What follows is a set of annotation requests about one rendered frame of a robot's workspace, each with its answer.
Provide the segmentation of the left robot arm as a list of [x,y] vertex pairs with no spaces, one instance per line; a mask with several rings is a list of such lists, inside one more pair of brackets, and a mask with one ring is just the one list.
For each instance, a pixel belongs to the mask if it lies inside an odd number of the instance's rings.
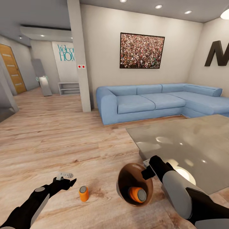
[[35,189],[29,199],[21,207],[16,207],[11,212],[8,220],[0,229],[30,229],[47,204],[49,198],[60,190],[68,190],[77,181],[77,179],[70,181],[63,177],[73,178],[73,174],[59,171],[58,176],[53,179],[52,184],[45,184]]

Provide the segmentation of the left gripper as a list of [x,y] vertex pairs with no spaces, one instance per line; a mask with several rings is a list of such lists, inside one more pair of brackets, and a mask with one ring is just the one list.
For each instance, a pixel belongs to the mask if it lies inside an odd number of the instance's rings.
[[56,180],[57,177],[53,179],[53,184],[56,185],[57,187],[57,192],[58,193],[60,190],[68,190],[70,187],[74,185],[74,183],[77,181],[77,179],[74,179],[72,181],[68,179],[63,179],[63,180]]

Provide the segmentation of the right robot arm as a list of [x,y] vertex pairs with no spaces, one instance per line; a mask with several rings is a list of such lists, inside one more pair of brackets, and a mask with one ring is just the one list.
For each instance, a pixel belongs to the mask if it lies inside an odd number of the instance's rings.
[[229,229],[229,208],[216,204],[202,189],[155,155],[143,161],[145,180],[155,175],[165,186],[177,213],[196,229]]

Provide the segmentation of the can of soda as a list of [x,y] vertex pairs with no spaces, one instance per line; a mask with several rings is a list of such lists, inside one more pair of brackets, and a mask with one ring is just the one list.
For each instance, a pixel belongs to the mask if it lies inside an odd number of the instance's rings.
[[88,188],[86,186],[82,186],[79,190],[79,195],[80,195],[81,201],[86,202],[89,198]]
[[127,185],[122,188],[122,195],[125,198],[128,198],[129,199],[128,191],[129,191],[130,188],[131,188],[131,186],[127,186]]
[[129,194],[130,199],[133,200],[134,202],[144,203],[146,200],[146,193],[140,187],[132,187],[129,190],[128,194]]

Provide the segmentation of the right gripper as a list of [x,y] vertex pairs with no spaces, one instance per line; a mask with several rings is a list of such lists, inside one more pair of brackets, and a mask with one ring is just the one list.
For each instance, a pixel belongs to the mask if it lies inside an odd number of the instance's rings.
[[152,174],[150,171],[149,171],[149,167],[147,167],[145,170],[143,170],[142,172],[142,175],[143,175],[143,178],[145,180],[149,179],[149,178],[152,178],[155,176],[155,174]]

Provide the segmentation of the trash can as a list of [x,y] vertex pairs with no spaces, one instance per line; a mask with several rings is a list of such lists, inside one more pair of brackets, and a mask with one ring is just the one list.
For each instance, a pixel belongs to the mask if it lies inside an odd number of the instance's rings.
[[[141,173],[145,169],[146,169],[145,167],[143,167],[142,165],[138,163],[128,163],[122,167],[122,169],[120,170],[118,179],[117,179],[117,184],[116,184],[117,193],[119,194],[121,198],[123,198],[123,200],[125,200],[125,202],[127,202],[129,205],[136,207],[136,208],[141,208],[149,204],[149,202],[152,199],[153,192],[154,192],[154,185],[152,182],[152,178],[145,180]],[[129,199],[125,198],[122,195],[122,188],[126,185],[131,186],[131,188],[132,187],[142,188],[146,193],[145,202],[144,203],[134,202],[133,200],[130,199],[130,197]]]

